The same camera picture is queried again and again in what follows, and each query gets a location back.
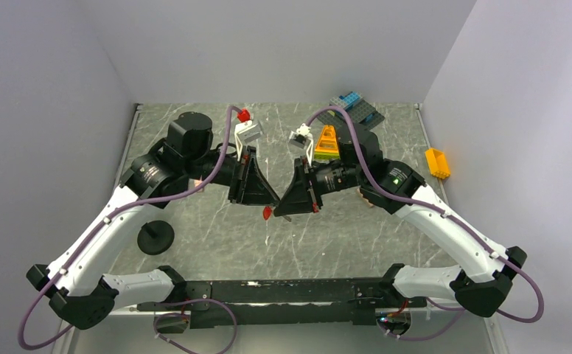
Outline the orange triangular toy piece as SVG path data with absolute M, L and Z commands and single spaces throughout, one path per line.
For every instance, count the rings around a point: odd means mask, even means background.
M 313 158 L 316 160 L 339 159 L 338 140 L 333 125 L 325 125 L 321 130 L 314 148 Z

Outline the black round microphone stand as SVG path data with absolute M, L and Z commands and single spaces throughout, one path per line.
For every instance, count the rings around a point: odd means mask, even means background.
M 143 253 L 155 256 L 168 250 L 174 239 L 175 231 L 168 222 L 151 221 L 139 230 L 137 245 Z

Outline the red key tag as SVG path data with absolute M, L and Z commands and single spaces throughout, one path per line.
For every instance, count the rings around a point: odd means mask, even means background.
M 273 209 L 270 206 L 266 206 L 262 211 L 262 217 L 267 221 L 273 214 Z

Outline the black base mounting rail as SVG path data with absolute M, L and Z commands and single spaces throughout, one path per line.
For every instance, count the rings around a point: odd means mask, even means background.
M 425 308 L 422 297 L 406 299 L 378 277 L 302 280 L 189 281 L 183 296 L 144 302 L 140 312 L 189 314 L 192 329 L 229 325 L 290 325 L 348 322 L 375 325 L 384 313 Z

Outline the grey brick baseplate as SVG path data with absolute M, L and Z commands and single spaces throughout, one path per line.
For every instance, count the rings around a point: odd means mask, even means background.
M 339 98 L 332 98 L 330 102 L 333 105 L 340 103 Z M 351 121 L 362 125 L 365 129 L 371 130 L 381 124 L 385 117 L 370 103 L 362 99 L 357 105 L 352 106 L 346 111 Z

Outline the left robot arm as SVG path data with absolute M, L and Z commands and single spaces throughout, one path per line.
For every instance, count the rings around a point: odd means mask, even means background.
M 234 204 L 274 207 L 279 196 L 257 166 L 252 142 L 261 123 L 247 110 L 237 111 L 234 147 L 213 145 L 212 120 L 185 112 L 170 123 L 167 135 L 135 159 L 122 175 L 107 206 L 78 240 L 49 265 L 27 272 L 32 285 L 44 291 L 50 308 L 64 321 L 86 330 L 111 311 L 145 302 L 179 308 L 187 298 L 186 280 L 172 267 L 131 275 L 113 275 L 118 253 L 138 239 L 146 254 L 160 254 L 173 240 L 171 225 L 156 219 L 174 195 L 188 194 L 192 180 L 229 188 Z

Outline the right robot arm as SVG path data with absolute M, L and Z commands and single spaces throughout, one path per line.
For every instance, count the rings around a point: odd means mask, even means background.
M 420 174 L 384 158 L 376 134 L 359 124 L 354 128 L 356 140 L 345 125 L 337 131 L 339 159 L 295 159 L 292 181 L 274 215 L 318 212 L 323 195 L 358 187 L 370 204 L 415 226 L 456 262 L 444 268 L 393 264 L 380 284 L 384 303 L 395 307 L 407 298 L 449 299 L 476 316 L 492 316 L 511 290 L 515 269 L 526 261 L 524 250 L 505 248 L 480 232 L 470 234 Z

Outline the yellow toy bin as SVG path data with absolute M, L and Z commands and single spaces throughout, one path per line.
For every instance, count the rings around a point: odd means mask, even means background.
M 425 151 L 425 158 L 432 176 L 441 180 L 450 177 L 450 167 L 444 152 L 431 147 Z

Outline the blue toy bricks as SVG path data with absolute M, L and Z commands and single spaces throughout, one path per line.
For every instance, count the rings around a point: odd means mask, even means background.
M 357 105 L 363 99 L 363 96 L 359 92 L 351 91 L 346 95 L 339 96 L 338 98 L 340 101 L 340 107 L 347 111 L 352 106 Z

